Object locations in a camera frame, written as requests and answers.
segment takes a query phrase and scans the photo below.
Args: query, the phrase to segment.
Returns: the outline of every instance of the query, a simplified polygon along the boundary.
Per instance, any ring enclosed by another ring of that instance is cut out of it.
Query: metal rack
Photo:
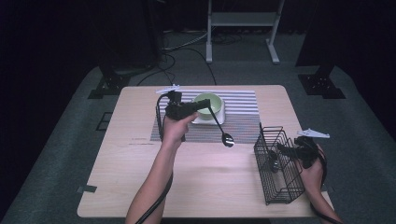
[[[265,40],[272,62],[279,64],[274,47],[277,26],[279,25],[285,0],[279,0],[277,12],[212,12],[212,0],[208,0],[206,62],[212,63],[212,26],[272,26],[271,37]]]
[[[277,145],[292,147],[291,140],[282,127],[262,127],[254,145],[254,153],[259,167],[265,203],[291,203],[304,193],[300,178],[302,167],[288,156],[283,155]]]

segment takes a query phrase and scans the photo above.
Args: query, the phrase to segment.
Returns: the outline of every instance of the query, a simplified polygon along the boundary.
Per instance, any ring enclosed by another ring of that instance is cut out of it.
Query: striped placemat
[[[221,125],[224,132],[229,133],[236,144],[254,144],[260,134],[260,115],[254,91],[232,90],[178,90],[182,92],[182,102],[190,102],[198,94],[212,92],[218,95],[225,104],[225,121]],[[160,101],[161,115],[169,99],[164,97]],[[151,131],[151,141],[161,141],[157,120]],[[217,125],[190,124],[186,134],[186,142],[221,142],[221,130]]]

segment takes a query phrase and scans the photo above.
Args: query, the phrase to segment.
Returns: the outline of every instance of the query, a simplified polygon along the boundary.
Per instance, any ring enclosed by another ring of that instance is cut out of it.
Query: wire
[[[163,49],[163,50],[180,49],[180,48],[186,47],[186,46],[188,46],[188,45],[191,45],[191,44],[193,44],[193,43],[196,43],[196,42],[198,42],[199,40],[201,40],[202,38],[204,38],[204,37],[206,37],[206,36],[207,36],[207,33],[205,33],[204,35],[201,35],[201,36],[199,36],[199,37],[197,37],[197,38],[195,38],[195,39],[193,39],[193,40],[191,40],[191,41],[189,41],[189,42],[187,42],[187,43],[184,43],[184,44],[181,44],[181,45],[172,47],[172,48]]]
[[[151,213],[154,212],[155,209],[157,209],[157,207],[163,202],[163,199],[165,199],[166,194],[168,194],[169,192],[169,189],[172,187],[172,182],[173,182],[173,172],[169,177],[168,183],[166,184],[163,193],[160,195],[157,201],[148,209],[148,211],[145,214],[143,214],[143,216],[139,218],[139,220],[136,221],[136,224],[143,223],[146,220],[146,218],[148,218],[149,215],[151,215]]]
[[[158,131],[160,133],[160,138],[161,141],[163,140],[163,122],[161,121],[161,109],[160,109],[160,101],[163,97],[168,96],[168,93],[162,94],[158,100],[157,104],[155,106],[155,111],[156,111],[156,117],[157,117],[157,123],[158,123]]]
[[[210,65],[206,62],[206,58],[204,57],[204,55],[203,55],[201,52],[199,52],[198,50],[196,50],[196,49],[187,49],[187,50],[192,50],[192,51],[196,52],[197,54],[199,54],[199,55],[201,56],[201,58],[204,60],[204,62],[205,62],[205,64],[206,64],[207,68],[208,68],[209,71],[210,71],[210,75],[211,75],[212,78],[213,78],[213,82],[214,82],[215,86],[217,86],[218,83],[217,83],[217,81],[216,81],[215,75],[213,74],[213,71],[212,71],[212,68],[210,67]]]
[[[175,57],[173,57],[172,55],[169,55],[169,54],[164,54],[164,56],[165,56],[165,61],[163,61],[163,62],[165,62],[165,63],[167,62],[167,60],[166,60],[167,58],[166,58],[166,57],[172,58],[173,61],[172,61],[171,65],[169,65],[169,66],[166,67],[166,68],[161,68],[159,65],[157,65],[157,67],[158,67],[158,69],[160,69],[160,71],[156,71],[156,72],[153,72],[153,73],[150,73],[150,74],[146,75],[145,77],[143,77],[143,78],[136,84],[136,86],[140,86],[140,84],[142,84],[142,82],[145,81],[147,78],[152,77],[152,76],[154,76],[154,75],[156,75],[156,74],[159,74],[159,73],[161,73],[161,72],[164,72],[164,73],[165,73],[165,75],[166,75],[166,77],[168,78],[170,84],[173,85],[173,80],[175,79],[175,75],[172,74],[172,75],[174,76],[174,78],[173,78],[173,79],[170,79],[169,76],[168,76],[168,74],[171,74],[171,73],[167,72],[166,70],[170,69],[171,67],[173,67],[173,66],[175,65],[176,59],[175,59]]]
[[[213,44],[216,45],[231,45],[237,42],[240,42],[243,40],[243,37],[241,35],[236,35],[234,37],[233,35],[217,35],[215,38],[213,38]]]

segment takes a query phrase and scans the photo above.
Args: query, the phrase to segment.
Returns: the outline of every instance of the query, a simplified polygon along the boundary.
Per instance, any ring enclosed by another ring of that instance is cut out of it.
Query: black stand
[[[128,86],[130,77],[118,75],[111,65],[99,65],[103,77],[88,99],[102,99],[104,95],[120,95],[122,88]]]
[[[324,64],[314,75],[298,75],[306,94],[321,95],[323,99],[345,99],[343,92],[329,78],[333,68],[334,64]]]

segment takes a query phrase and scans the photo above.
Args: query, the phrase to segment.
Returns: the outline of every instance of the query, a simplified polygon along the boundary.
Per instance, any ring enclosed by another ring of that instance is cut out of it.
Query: black wire basket
[[[262,127],[254,145],[254,153],[259,166],[265,203],[291,203],[304,193],[304,184],[299,163],[286,156],[277,146],[293,147],[283,127]]]

